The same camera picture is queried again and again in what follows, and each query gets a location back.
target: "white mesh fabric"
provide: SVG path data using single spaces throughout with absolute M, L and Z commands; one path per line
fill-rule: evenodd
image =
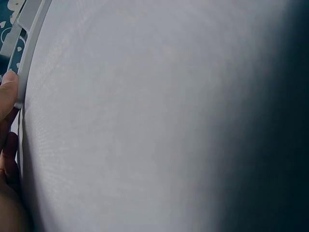
M 259 146 L 248 130 L 273 103 L 291 2 L 53 0 L 24 106 L 38 230 L 223 231 Z

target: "patterned fabric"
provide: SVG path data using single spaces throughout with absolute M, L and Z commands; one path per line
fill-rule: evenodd
M 25 0 L 0 0 L 0 49 L 6 35 L 11 31 Z M 25 39 L 19 37 L 10 69 L 17 72 L 25 47 Z

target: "skin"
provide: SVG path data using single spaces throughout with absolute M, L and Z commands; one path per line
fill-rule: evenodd
M 9 129 L 18 113 L 14 108 L 18 77 L 9 71 L 0 86 L 0 232 L 31 231 L 31 220 L 20 198 L 19 172 L 15 162 L 18 137 Z

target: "finger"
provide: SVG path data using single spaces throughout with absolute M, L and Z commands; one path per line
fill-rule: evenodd
M 14 132 L 8 133 L 3 147 L 2 155 L 8 160 L 15 160 L 17 147 L 18 147 L 17 134 L 15 134 Z
M 17 99 L 18 77 L 13 71 L 8 71 L 0 86 L 0 122 L 11 112 Z
M 16 152 L 18 147 L 18 137 L 15 133 L 10 132 L 5 141 L 1 158 L 4 158 L 4 170 L 7 183 L 18 183 L 19 172 L 15 162 Z

